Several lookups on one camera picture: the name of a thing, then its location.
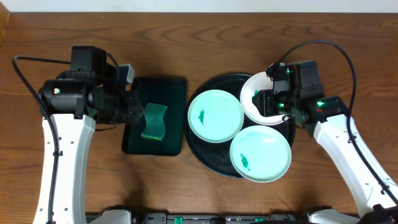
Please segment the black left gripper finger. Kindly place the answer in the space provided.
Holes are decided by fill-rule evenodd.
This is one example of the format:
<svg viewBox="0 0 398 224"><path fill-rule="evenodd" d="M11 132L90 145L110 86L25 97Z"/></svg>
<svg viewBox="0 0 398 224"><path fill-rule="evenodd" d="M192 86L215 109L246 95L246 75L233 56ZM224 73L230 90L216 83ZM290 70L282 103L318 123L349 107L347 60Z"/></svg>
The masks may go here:
<svg viewBox="0 0 398 224"><path fill-rule="evenodd" d="M138 123L144 114L143 107L129 107L126 115L126 124Z"/></svg>
<svg viewBox="0 0 398 224"><path fill-rule="evenodd" d="M141 99L137 90L126 92L126 105L129 108L142 108Z"/></svg>

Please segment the white pinkish plate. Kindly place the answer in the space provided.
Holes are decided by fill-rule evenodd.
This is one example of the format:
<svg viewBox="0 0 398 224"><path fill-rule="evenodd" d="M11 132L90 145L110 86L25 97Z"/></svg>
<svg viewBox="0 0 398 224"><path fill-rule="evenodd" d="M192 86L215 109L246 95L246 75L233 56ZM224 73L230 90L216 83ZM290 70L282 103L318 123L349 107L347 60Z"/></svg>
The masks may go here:
<svg viewBox="0 0 398 224"><path fill-rule="evenodd" d="M264 112L258 112L252 103L256 90L264 90ZM274 83L266 72L259 72L245 82L240 93L240 103L245 115L257 124L273 126L289 119L286 103L278 99Z"/></svg>

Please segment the green scrub sponge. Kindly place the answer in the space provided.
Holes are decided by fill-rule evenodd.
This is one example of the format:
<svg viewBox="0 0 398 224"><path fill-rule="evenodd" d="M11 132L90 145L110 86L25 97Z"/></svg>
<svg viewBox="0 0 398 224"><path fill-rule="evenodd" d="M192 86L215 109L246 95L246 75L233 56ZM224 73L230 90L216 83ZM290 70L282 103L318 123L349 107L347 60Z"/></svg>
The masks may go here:
<svg viewBox="0 0 398 224"><path fill-rule="evenodd" d="M165 135L164 115L167 111L167 106L148 103L144 110L144 118L146 127L141 132L141 137L144 139L151 139L161 141Z"/></svg>

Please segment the mint plate with green stain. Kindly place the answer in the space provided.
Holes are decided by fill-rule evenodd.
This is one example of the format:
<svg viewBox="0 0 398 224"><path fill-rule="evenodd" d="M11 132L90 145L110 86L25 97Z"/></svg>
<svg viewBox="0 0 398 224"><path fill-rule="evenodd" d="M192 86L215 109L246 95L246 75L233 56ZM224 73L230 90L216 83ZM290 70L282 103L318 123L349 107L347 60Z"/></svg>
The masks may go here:
<svg viewBox="0 0 398 224"><path fill-rule="evenodd" d="M187 119L197 137L210 143L222 143L239 133L244 112L234 95L224 90L207 90L194 97Z"/></svg>

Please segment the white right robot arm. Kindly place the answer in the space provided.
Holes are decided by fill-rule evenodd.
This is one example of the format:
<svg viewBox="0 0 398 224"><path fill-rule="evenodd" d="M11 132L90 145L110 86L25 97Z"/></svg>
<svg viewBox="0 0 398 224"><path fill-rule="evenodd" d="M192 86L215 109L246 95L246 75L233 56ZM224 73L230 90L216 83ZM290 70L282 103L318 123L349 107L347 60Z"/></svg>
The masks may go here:
<svg viewBox="0 0 398 224"><path fill-rule="evenodd" d="M307 216L310 222L397 223L397 184L363 141L342 99L324 95L316 61L273 63L246 81L240 102L257 124L306 130L346 182L360 217L322 209Z"/></svg>

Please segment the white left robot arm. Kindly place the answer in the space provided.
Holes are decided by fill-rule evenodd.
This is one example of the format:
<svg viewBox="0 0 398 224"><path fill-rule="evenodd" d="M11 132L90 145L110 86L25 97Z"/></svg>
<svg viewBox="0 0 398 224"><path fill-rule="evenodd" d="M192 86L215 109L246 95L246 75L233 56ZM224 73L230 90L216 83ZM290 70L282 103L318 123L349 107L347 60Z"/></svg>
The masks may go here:
<svg viewBox="0 0 398 224"><path fill-rule="evenodd" d="M140 120L130 64L72 66L39 90L44 130L44 165L34 223L86 223L88 152L96 125Z"/></svg>

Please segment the dark green rectangular tray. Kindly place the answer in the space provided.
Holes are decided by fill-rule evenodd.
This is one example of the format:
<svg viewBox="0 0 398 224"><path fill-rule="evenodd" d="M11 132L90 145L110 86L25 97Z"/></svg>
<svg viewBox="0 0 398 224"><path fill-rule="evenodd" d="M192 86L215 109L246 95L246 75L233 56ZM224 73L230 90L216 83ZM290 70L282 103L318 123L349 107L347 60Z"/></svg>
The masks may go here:
<svg viewBox="0 0 398 224"><path fill-rule="evenodd" d="M137 90L144 110L148 103L167 106L164 115L165 135L163 140L144 139L141 132L146 127L144 114L135 124L126 124L122 151L126 154L153 156L176 156L181 151L183 117L187 84L182 78L135 78L131 90Z"/></svg>

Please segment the black round tray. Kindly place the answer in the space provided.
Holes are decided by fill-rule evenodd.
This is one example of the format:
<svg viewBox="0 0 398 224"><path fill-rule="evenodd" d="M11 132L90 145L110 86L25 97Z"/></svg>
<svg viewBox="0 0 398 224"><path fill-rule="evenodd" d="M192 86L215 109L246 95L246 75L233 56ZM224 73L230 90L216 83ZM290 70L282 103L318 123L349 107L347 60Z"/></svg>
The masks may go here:
<svg viewBox="0 0 398 224"><path fill-rule="evenodd" d="M185 107L185 116L188 115L189 106L194 98L207 90L223 90L236 98L240 98L244 83L251 77L250 73L225 73L209 79L200 85L190 97ZM242 175L236 171L230 159L229 149L232 140L222 143L206 142L191 130L188 118L184 118L183 133L191 152L205 167L225 177L242 178Z"/></svg>

